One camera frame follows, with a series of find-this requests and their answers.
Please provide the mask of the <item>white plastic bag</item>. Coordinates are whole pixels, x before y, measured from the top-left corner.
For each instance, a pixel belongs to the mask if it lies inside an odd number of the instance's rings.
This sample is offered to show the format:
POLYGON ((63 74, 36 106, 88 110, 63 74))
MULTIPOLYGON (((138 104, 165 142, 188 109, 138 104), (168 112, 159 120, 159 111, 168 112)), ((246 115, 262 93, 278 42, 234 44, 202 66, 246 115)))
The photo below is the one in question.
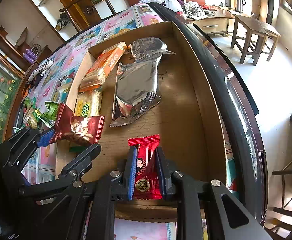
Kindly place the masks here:
POLYGON ((182 17, 185 17, 184 11, 183 11, 183 0, 140 0, 140 3, 159 3, 161 5, 166 6, 167 8, 171 9, 172 11, 176 12, 182 17))

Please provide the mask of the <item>yellow green cracker package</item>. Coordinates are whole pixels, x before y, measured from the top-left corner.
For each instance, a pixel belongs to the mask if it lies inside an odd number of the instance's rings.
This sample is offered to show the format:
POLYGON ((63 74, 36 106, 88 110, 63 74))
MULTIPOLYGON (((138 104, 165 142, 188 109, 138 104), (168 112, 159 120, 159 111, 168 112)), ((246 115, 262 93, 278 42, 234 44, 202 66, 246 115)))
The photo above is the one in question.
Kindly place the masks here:
POLYGON ((102 91, 86 91, 77 96, 74 114, 75 116, 91 117, 100 115, 102 103, 102 91))

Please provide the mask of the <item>green garlic flavour snack bag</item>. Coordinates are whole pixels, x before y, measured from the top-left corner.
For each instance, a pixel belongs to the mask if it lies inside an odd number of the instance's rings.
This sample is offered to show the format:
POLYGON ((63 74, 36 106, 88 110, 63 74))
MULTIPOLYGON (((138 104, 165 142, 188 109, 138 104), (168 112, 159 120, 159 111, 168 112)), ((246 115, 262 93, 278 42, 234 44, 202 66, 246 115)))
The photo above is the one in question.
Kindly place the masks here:
POLYGON ((31 129, 39 129, 42 121, 40 119, 41 112, 32 105, 27 107, 26 112, 24 113, 22 125, 23 127, 29 127, 31 129))

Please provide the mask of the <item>large silver foil bag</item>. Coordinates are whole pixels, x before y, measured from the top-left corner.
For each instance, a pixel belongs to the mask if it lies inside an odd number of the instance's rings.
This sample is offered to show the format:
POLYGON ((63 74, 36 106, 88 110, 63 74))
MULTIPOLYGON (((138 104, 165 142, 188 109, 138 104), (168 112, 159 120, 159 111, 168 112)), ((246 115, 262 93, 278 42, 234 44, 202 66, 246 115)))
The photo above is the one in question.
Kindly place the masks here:
POLYGON ((110 127, 132 124, 159 104, 160 59, 118 65, 110 127))

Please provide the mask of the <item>low wooden cabinet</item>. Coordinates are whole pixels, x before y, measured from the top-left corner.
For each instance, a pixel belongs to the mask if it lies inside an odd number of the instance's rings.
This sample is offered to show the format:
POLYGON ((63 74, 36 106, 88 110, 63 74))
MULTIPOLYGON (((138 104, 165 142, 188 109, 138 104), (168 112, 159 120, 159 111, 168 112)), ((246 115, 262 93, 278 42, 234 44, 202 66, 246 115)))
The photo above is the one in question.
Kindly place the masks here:
POLYGON ((210 11, 210 15, 201 20, 188 20, 208 35, 226 35, 233 32, 234 16, 228 10, 210 11))

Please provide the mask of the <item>red candy wrapper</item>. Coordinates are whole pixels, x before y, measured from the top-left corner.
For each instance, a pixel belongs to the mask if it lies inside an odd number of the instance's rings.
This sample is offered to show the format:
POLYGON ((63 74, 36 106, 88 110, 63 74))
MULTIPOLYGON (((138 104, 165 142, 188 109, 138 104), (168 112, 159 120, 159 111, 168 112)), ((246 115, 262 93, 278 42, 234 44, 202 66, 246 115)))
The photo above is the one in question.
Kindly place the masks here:
POLYGON ((129 146, 137 150, 136 172, 133 198, 141 200, 162 199, 156 166, 155 150, 159 146, 160 135, 151 135, 128 140, 129 146))

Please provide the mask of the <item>orange cracker package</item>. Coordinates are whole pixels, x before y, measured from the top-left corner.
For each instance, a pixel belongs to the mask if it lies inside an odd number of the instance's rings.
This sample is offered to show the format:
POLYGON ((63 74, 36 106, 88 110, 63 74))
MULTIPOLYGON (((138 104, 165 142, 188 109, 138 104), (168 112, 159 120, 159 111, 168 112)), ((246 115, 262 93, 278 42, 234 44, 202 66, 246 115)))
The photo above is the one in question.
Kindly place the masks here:
POLYGON ((91 91, 102 86, 126 49, 125 42, 119 42, 105 49, 87 70, 81 80, 78 92, 91 91))

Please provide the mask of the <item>cardboard box tray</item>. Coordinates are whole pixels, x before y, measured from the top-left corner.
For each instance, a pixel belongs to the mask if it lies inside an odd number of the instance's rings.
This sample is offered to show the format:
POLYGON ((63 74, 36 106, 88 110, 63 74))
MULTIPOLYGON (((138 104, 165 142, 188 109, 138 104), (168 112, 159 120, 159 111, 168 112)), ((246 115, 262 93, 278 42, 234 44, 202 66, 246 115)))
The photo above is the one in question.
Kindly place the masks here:
POLYGON ((205 72, 184 34, 173 22, 163 22, 123 33, 92 46, 78 69, 84 75, 95 59, 119 42, 130 44, 142 37, 158 37, 168 54, 158 66, 160 103, 132 124, 111 127, 116 70, 103 85, 100 114, 105 124, 100 138, 101 153, 83 176, 89 183, 114 170, 126 159, 130 138, 160 135, 166 159, 195 180, 226 182, 226 152, 220 113, 205 72))

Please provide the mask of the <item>wooden stool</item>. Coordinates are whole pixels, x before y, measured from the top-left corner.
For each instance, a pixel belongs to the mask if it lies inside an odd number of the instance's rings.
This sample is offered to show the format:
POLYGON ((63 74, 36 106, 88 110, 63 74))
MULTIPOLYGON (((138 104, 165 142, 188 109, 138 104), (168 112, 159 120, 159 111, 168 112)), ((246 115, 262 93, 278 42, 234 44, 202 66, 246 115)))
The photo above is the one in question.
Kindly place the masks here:
POLYGON ((244 64, 247 55, 250 55, 256 66, 261 54, 267 54, 269 62, 277 47, 281 34, 269 23, 252 17, 234 14, 234 29, 230 48, 237 48, 241 52, 240 64, 244 64), (245 37, 237 35, 239 24, 246 30, 245 37))

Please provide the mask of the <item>purple bottles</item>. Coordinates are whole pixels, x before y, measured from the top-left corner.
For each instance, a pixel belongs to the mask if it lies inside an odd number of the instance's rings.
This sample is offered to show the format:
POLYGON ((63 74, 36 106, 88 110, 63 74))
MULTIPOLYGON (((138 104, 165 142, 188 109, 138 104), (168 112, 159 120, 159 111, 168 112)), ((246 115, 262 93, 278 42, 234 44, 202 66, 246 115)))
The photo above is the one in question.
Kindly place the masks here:
POLYGON ((23 58, 28 61, 29 63, 34 63, 37 60, 37 56, 31 49, 26 49, 23 52, 23 58))

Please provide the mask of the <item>wooden chair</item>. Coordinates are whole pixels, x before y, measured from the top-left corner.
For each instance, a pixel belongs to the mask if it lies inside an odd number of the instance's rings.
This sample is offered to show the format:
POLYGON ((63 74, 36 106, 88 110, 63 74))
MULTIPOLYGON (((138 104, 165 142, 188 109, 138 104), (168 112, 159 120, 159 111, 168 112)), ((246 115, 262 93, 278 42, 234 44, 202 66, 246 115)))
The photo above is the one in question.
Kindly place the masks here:
MULTIPOLYGON (((114 7, 109 0, 102 0, 106 3, 112 15, 116 14, 114 7)), ((92 0, 71 0, 60 12, 66 13, 77 32, 99 23, 102 18, 98 13, 92 0)))

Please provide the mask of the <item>dark red snack packet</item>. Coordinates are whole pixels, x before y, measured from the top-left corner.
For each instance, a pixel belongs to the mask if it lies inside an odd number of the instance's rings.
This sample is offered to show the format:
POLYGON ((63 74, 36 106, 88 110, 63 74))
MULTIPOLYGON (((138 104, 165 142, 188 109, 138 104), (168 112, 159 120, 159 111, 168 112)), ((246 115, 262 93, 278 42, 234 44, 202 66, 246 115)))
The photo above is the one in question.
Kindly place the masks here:
POLYGON ((61 103, 58 107, 54 133, 49 142, 68 140, 88 147, 100 140, 104 122, 105 116, 76 116, 66 104, 61 103))

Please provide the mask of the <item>silver foil snack bag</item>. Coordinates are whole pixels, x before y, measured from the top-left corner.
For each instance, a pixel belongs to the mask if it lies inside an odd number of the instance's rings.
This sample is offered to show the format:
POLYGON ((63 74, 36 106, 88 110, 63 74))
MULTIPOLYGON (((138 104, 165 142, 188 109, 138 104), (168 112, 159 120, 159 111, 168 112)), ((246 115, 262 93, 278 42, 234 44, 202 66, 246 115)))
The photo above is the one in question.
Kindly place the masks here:
POLYGON ((130 50, 135 62, 154 59, 164 54, 176 54, 168 50, 167 45, 157 37, 139 38, 130 44, 130 50))

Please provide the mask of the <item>folded green snack bag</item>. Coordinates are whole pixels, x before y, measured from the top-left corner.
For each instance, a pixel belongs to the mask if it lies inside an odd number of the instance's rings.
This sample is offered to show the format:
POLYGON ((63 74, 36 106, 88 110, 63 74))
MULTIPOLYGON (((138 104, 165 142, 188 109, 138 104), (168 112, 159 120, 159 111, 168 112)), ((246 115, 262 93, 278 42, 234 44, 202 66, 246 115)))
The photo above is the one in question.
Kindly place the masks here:
POLYGON ((41 115, 41 118, 49 127, 54 126, 57 119, 59 103, 54 101, 46 101, 45 106, 47 111, 41 115))

